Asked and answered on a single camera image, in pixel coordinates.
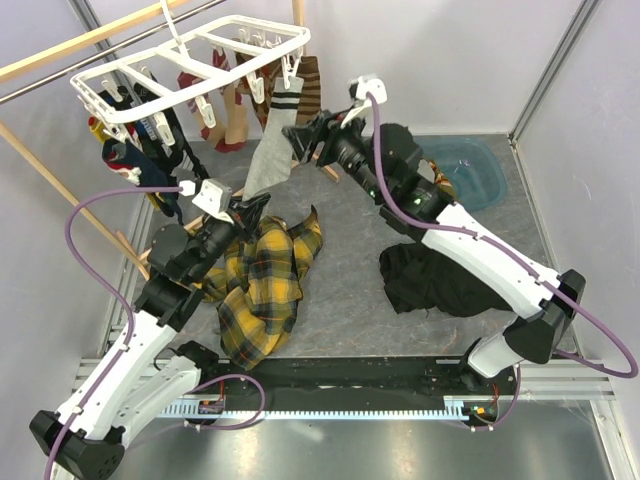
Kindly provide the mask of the grey sock black stripes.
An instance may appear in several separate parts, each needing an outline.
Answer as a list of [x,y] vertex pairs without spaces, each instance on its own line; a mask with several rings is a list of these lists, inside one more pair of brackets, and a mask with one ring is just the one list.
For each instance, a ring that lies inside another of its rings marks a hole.
[[299,77],[291,77],[289,87],[285,86],[282,77],[275,80],[266,126],[253,153],[244,185],[244,200],[289,178],[293,149],[282,129],[296,124],[303,85],[304,80]]

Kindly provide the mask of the olive striped sock front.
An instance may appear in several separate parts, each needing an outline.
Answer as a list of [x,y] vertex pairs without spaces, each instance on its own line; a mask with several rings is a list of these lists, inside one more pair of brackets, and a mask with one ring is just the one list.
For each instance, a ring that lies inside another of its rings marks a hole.
[[427,160],[428,166],[427,179],[436,185],[440,190],[448,194],[454,200],[457,199],[457,194],[451,183],[451,181],[445,176],[443,171],[438,167],[434,160]]

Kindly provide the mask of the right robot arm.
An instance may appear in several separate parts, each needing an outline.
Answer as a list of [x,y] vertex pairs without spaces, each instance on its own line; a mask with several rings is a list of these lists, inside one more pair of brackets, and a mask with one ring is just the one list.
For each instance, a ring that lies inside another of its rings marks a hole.
[[585,287],[574,270],[546,267],[478,223],[452,195],[418,171],[423,152],[410,130],[375,126],[344,112],[323,111],[305,125],[285,126],[284,138],[301,163],[336,163],[379,205],[395,231],[448,257],[498,294],[516,318],[501,332],[476,341],[458,368],[458,381],[477,394],[522,361],[544,365],[575,317]]

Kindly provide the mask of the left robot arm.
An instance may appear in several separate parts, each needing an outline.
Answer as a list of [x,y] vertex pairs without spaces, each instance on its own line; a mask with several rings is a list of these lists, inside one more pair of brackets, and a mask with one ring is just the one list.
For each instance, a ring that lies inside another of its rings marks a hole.
[[217,354],[196,341],[179,347],[169,364],[143,385],[143,371],[188,323],[204,298],[201,282],[236,240],[256,233],[271,196],[231,198],[222,206],[211,194],[196,195],[202,226],[191,233],[166,225],[152,237],[151,274],[127,324],[82,386],[54,411],[39,411],[29,428],[47,456],[43,476],[61,467],[75,479],[107,479],[136,437],[169,404],[208,393],[219,382]]

